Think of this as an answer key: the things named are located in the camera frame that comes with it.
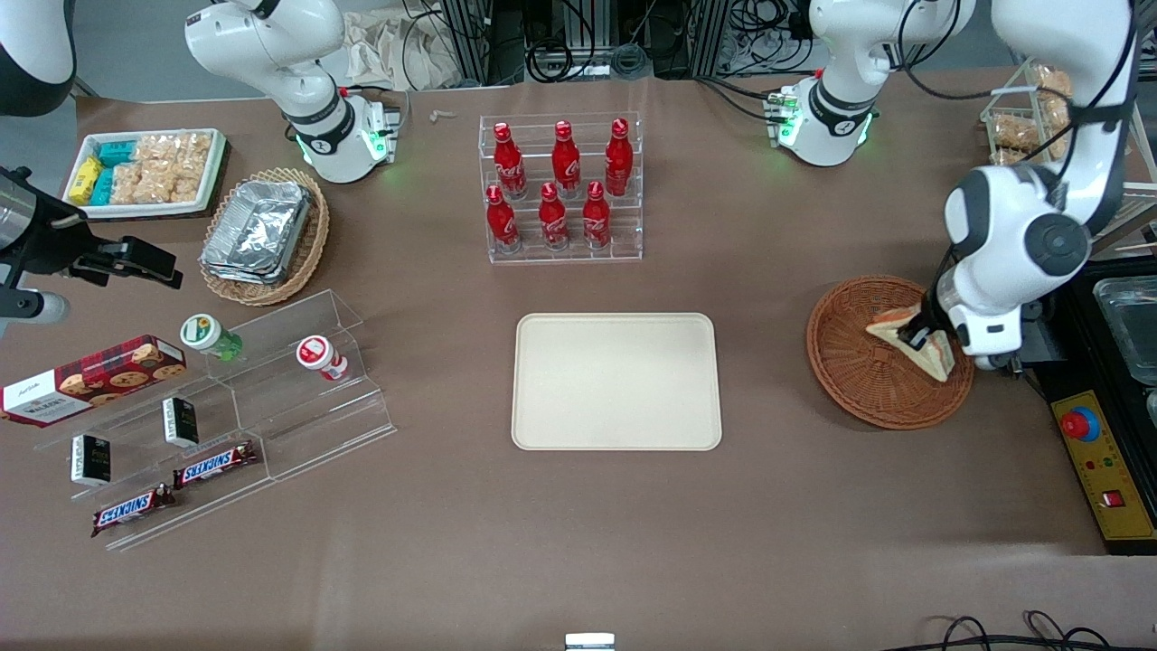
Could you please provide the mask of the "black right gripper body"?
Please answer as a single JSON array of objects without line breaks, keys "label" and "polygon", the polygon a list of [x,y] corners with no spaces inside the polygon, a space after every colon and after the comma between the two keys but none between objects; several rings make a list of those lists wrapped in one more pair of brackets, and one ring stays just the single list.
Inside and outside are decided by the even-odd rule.
[{"label": "black right gripper body", "polygon": [[29,170],[3,168],[3,251],[1,262],[14,271],[53,275],[98,247],[98,238],[56,197],[34,188]]}]

